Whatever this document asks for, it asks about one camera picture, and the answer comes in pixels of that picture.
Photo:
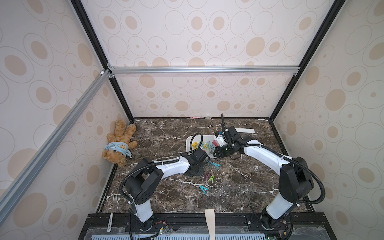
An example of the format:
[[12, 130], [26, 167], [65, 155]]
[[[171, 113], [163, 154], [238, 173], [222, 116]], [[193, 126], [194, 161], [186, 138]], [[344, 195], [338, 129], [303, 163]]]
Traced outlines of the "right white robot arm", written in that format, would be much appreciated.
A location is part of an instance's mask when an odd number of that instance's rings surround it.
[[242, 153], [272, 169], [279, 176], [279, 192], [263, 209], [261, 220], [273, 224], [281, 216], [295, 208], [299, 201], [313, 188], [314, 182], [308, 165], [302, 158], [291, 158], [272, 150], [250, 136], [241, 136], [234, 127], [215, 133], [215, 158]]

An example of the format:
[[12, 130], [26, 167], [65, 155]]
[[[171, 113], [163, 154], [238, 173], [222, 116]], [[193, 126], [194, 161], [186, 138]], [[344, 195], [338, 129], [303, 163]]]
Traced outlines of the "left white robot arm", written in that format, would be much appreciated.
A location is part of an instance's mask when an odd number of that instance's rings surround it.
[[202, 149], [179, 153], [176, 158], [165, 161], [142, 159], [122, 180], [119, 193], [132, 205], [132, 212], [143, 224], [153, 221], [151, 197], [161, 180], [173, 175], [201, 176], [210, 157]]

